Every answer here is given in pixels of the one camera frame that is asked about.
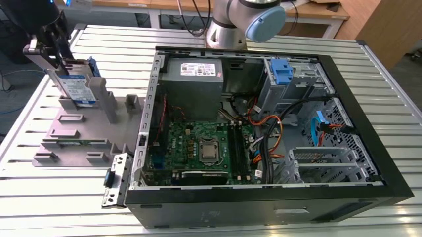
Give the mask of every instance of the expansion card bracket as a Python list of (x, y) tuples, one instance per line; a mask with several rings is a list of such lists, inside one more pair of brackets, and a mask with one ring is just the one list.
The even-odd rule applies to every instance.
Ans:
[(134, 157), (129, 153), (114, 156), (113, 166), (107, 170), (103, 196), (103, 209), (126, 208), (125, 197), (129, 188)]

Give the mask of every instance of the aluminum slatted table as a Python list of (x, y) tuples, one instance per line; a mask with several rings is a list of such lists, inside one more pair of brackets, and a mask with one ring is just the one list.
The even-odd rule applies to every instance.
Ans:
[[(78, 25), (71, 48), (98, 61), (115, 96), (146, 94), (155, 46), (204, 47), (181, 30)], [(326, 54), (334, 59), (416, 197), (340, 223), (146, 230), (129, 209), (102, 210), (106, 169), (41, 169), (33, 156), (59, 110), (45, 77), (0, 146), (0, 236), (421, 236), (422, 115), (372, 51), (352, 40), (276, 37), (250, 50)]]

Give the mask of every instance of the gray floor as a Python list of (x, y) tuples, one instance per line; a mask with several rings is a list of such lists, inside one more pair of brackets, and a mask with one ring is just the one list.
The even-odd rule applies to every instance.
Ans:
[[(0, 70), (3, 74), (18, 70), (41, 70), (35, 64), (17, 65), (10, 62), (7, 57), (0, 53)], [(3, 114), (23, 107), (42, 81), (43, 74), (38, 72), (19, 72), (5, 78), (15, 86), (11, 92), (0, 91), (0, 133), (7, 133), (18, 119), (21, 111)]]
[[(34, 64), (13, 64), (0, 53), (0, 70), (7, 74), (17, 70), (39, 70), (39, 68)], [(422, 109), (422, 60), (413, 62), (411, 57), (405, 56), (397, 67), (392, 70), (392, 74), (415, 103)], [(10, 114), (2, 113), (18, 109), (27, 104), (43, 75), (37, 72), (22, 72), (6, 78), (15, 85), (15, 90), (10, 93), (0, 91), (0, 133), (9, 133), (21, 111)]]
[(390, 73), (422, 110), (422, 59), (413, 62), (411, 56), (405, 56)]

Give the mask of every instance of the cpu socket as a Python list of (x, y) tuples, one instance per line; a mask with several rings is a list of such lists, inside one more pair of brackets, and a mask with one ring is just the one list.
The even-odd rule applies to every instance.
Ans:
[(200, 139), (200, 161), (212, 166), (220, 161), (218, 139)]

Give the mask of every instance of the green circuit board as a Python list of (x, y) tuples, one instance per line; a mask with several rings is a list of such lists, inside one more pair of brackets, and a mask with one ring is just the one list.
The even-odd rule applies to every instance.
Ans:
[[(171, 172), (175, 170), (190, 171), (224, 171), (229, 173), (230, 184), (252, 184), (250, 180), (238, 180), (232, 175), (232, 160), (230, 160), (230, 142), (228, 136), (228, 123), (216, 122), (174, 122), (170, 124), (169, 137), (167, 137), (167, 149), (166, 155), (151, 155), (151, 167), (150, 171), (154, 171), (154, 179), (158, 185), (170, 185)], [(242, 126), (245, 149), (248, 153), (250, 137), (254, 134), (254, 128), (250, 125)], [(205, 162), (202, 157), (201, 147), (204, 145), (213, 144), (213, 147), (218, 147), (217, 158), (213, 162)]]

